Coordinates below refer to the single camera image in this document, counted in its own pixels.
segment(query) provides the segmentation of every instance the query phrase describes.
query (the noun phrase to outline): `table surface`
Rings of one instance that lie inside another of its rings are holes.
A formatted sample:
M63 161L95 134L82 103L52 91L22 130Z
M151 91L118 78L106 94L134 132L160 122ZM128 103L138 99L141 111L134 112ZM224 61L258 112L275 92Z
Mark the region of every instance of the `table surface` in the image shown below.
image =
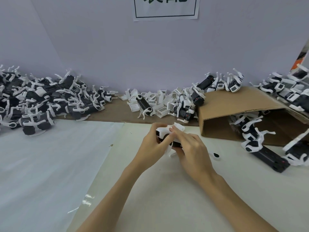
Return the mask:
M68 228L75 231L98 205L134 158L148 124L124 124L88 194L90 206L82 204ZM200 134L198 127L185 132ZM258 214L280 232L308 231L309 169L289 167L277 173L247 153L240 142L201 137L209 152L221 156L212 160L215 170ZM283 155L280 147L268 147ZM177 157L164 155L144 172L134 185L116 231L233 231L201 188L184 172Z

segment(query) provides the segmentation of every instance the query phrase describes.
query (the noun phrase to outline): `cardboard flap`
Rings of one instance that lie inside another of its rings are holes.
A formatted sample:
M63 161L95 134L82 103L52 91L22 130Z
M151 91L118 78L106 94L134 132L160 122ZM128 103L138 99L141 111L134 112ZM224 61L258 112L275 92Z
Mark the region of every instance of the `cardboard flap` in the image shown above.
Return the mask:
M199 108L199 120L208 120L248 111L286 108L285 105L269 98L267 94L255 87L244 86L237 93L218 90L205 95L204 105Z

